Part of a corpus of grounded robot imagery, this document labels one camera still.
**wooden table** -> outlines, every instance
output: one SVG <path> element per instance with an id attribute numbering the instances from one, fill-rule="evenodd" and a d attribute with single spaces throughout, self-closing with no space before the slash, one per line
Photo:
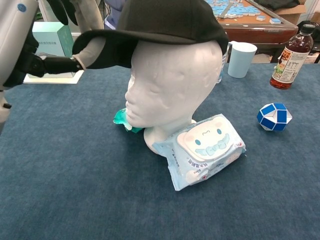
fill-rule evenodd
<path id="1" fill-rule="evenodd" d="M 277 62 L 286 42 L 298 32 L 298 27 L 274 12 L 262 7 L 252 0 L 243 0 L 245 7 L 254 6 L 261 11 L 266 20 L 259 21 L 257 16 L 243 16 L 239 18 L 219 18 L 230 41 L 252 43 L 258 47 L 257 54 L 273 55 L 272 63 Z M 281 24 L 271 24 L 270 19 L 281 20 Z"/>

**bottle cap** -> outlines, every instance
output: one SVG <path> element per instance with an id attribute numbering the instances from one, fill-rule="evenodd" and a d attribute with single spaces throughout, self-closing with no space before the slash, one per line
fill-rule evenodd
<path id="1" fill-rule="evenodd" d="M 316 27 L 312 24 L 304 24 L 301 28 L 303 34 L 312 34 Z"/>

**light blue cup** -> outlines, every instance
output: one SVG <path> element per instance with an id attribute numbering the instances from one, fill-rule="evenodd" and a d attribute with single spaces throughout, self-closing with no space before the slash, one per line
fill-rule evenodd
<path id="1" fill-rule="evenodd" d="M 231 41 L 230 44 L 232 50 L 228 74 L 233 78 L 242 79 L 247 75 L 257 47 L 248 42 Z"/>

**wet wipes package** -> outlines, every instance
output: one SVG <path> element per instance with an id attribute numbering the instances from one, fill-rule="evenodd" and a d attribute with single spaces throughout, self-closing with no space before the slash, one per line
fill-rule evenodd
<path id="1" fill-rule="evenodd" d="M 207 180 L 246 152 L 223 114 L 192 124 L 153 147 L 167 158 L 176 191 Z"/>

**green cloth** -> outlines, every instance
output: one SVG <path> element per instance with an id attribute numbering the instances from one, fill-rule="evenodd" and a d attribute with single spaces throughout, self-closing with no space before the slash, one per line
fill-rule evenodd
<path id="1" fill-rule="evenodd" d="M 139 128 L 139 127 L 133 127 L 128 123 L 127 117 L 126 117 L 126 109 L 125 108 L 119 110 L 115 114 L 113 122 L 115 124 L 123 124 L 124 127 L 125 127 L 125 130 L 134 132 L 135 134 L 143 129 L 143 128 Z"/>

